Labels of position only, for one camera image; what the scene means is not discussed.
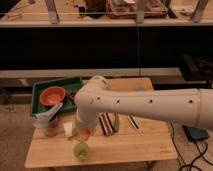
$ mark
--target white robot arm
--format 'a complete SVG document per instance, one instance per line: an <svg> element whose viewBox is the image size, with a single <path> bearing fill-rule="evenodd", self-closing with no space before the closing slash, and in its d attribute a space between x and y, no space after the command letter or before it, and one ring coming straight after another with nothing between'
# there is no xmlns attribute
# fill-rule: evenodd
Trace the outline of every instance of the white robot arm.
<svg viewBox="0 0 213 171"><path fill-rule="evenodd" d="M107 80L94 76L75 96L76 120L94 128L98 113L131 114L213 130L213 90L110 91Z"/></svg>

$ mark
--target red bowl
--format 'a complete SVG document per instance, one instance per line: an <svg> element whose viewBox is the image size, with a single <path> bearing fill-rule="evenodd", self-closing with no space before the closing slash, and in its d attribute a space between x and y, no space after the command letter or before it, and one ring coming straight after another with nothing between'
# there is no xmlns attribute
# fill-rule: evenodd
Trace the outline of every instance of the red bowl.
<svg viewBox="0 0 213 171"><path fill-rule="evenodd" d="M66 91L63 87L51 86L42 91L39 100L45 106L54 106L64 99L65 94Z"/></svg>

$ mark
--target green object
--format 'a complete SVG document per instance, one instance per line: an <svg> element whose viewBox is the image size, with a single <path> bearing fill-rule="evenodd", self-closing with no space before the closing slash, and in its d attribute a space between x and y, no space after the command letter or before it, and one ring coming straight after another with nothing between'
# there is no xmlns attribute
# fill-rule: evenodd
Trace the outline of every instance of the green object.
<svg viewBox="0 0 213 171"><path fill-rule="evenodd" d="M73 153L77 159L85 160L89 155L89 146L84 142L80 142L75 145Z"/></svg>
<svg viewBox="0 0 213 171"><path fill-rule="evenodd" d="M68 97L69 94L77 92L82 87L81 77L61 78L50 81L38 82L33 85L32 99L31 99L31 110L30 115L35 116L36 113L46 112L50 107L44 106L39 101L41 92L50 86L62 86L66 90L66 97L63 100L63 107L58 113L73 112L76 110L76 106Z"/></svg>
<svg viewBox="0 0 213 171"><path fill-rule="evenodd" d="M115 113L114 116L115 116L115 121L114 121L113 127L114 127L114 131L118 132L118 130L119 130L119 116L118 116L117 113Z"/></svg>

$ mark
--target concrete floor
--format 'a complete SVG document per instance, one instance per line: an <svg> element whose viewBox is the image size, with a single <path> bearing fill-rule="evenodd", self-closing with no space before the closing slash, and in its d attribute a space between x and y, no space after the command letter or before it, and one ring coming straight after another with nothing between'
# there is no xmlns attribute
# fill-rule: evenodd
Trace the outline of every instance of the concrete floor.
<svg viewBox="0 0 213 171"><path fill-rule="evenodd" d="M33 134L34 119L29 116L30 105L0 105L0 171L47 171L47 169L24 168L25 157ZM213 161L213 133L209 132L207 140L209 150L206 158ZM189 163L198 152L193 143L189 143L180 125L175 124L175 141L186 163ZM213 170L202 159L196 162L204 171ZM74 168L57 168L59 171L141 171L143 163L114 164L110 166L89 166ZM179 168L177 160L160 161L154 171L176 171Z"/></svg>

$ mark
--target green tray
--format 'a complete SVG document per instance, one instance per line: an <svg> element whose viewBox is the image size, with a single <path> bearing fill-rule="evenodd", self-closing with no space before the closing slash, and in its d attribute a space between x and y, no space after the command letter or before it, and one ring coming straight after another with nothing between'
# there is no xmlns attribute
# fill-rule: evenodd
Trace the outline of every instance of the green tray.
<svg viewBox="0 0 213 171"><path fill-rule="evenodd" d="M31 110L30 115L35 116L36 113L41 113L49 110L49 107L42 105L39 101L41 92L50 86L62 86L66 90L66 94L76 92L82 87L81 77L62 78L51 81L38 82L33 85L32 99L31 99ZM63 100L63 107L58 113L73 112L76 110L76 106L66 96Z"/></svg>

